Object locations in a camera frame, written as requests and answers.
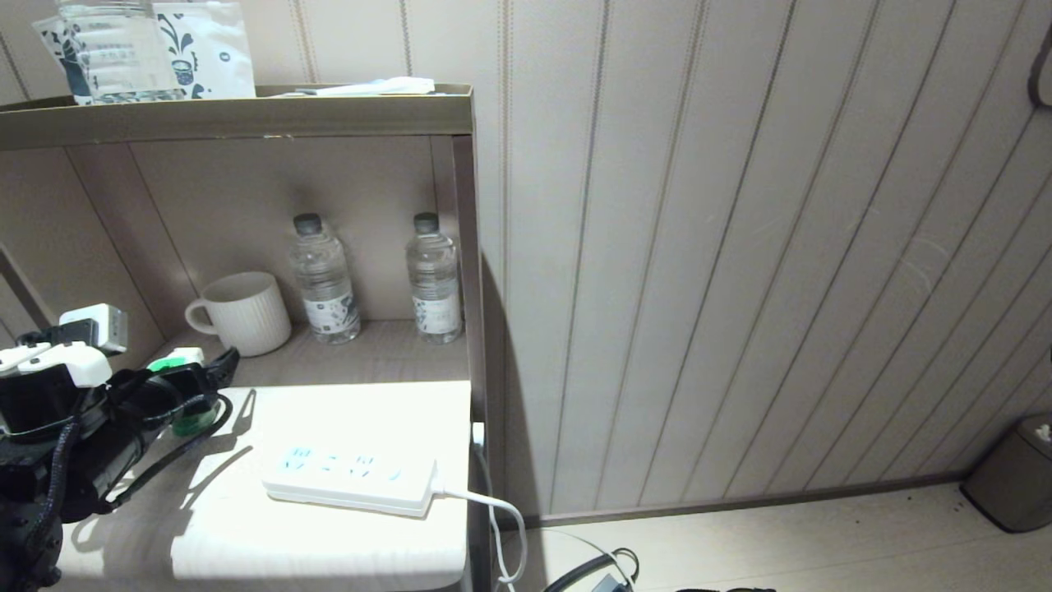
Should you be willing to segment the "flat white paper packet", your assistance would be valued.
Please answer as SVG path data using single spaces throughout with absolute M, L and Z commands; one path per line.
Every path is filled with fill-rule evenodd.
M 326 86 L 320 89 L 294 89 L 279 93 L 278 97 L 363 97 L 363 96 L 427 96 L 436 93 L 436 83 L 429 78 L 394 77 L 376 79 L 357 84 L 342 86 Z

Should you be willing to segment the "white power strip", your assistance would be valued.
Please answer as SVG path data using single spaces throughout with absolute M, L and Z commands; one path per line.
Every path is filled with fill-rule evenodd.
M 261 483 L 277 501 L 422 518 L 434 498 L 436 476 L 433 457 L 301 443 L 275 454 Z

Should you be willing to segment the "green mosquito repellent plug-in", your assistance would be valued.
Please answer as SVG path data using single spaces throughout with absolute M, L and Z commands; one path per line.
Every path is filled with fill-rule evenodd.
M 189 374 L 196 377 L 196 369 L 200 368 L 198 363 L 205 360 L 205 354 L 200 346 L 180 346 L 174 348 L 168 355 L 157 358 L 147 364 L 148 370 L 154 376 L 170 376 L 174 374 Z M 195 436 L 203 433 L 215 422 L 218 415 L 219 404 L 210 411 L 195 415 L 173 416 L 173 434 L 180 437 Z

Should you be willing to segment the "large clear water bottle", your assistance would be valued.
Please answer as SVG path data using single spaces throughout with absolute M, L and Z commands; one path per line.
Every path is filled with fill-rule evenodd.
M 187 97 L 171 69 L 151 0 L 55 0 L 94 104 Z

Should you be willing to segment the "white printed bag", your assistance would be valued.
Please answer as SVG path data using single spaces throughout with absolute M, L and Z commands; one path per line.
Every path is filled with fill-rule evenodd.
M 251 45 L 239 2 L 153 5 L 174 78 L 189 99 L 256 96 Z
M 62 67 L 76 104 L 92 105 L 94 101 L 89 83 L 79 63 L 69 27 L 62 16 L 50 16 L 31 23 L 31 26 L 36 30 L 37 38 L 43 42 L 53 60 Z

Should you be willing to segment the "grey trash bin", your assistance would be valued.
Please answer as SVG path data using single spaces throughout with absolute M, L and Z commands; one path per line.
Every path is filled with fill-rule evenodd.
M 1004 532 L 1021 534 L 1052 525 L 1052 413 L 1018 421 L 959 490 Z

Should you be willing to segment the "white ribbed mug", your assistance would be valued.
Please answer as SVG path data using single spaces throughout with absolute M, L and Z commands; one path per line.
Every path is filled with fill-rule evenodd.
M 279 284 L 267 272 L 242 272 L 208 284 L 184 311 L 196 332 L 218 336 L 243 358 L 262 356 L 292 336 Z

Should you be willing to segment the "small water bottle black cap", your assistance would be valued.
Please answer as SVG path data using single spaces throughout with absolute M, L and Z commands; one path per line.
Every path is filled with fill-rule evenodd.
M 456 242 L 441 232 L 432 212 L 414 215 L 413 229 L 405 256 L 417 333 L 432 344 L 450 344 L 463 327 Z
M 356 340 L 361 318 L 344 243 L 320 215 L 294 217 L 288 258 L 313 336 L 326 345 Z

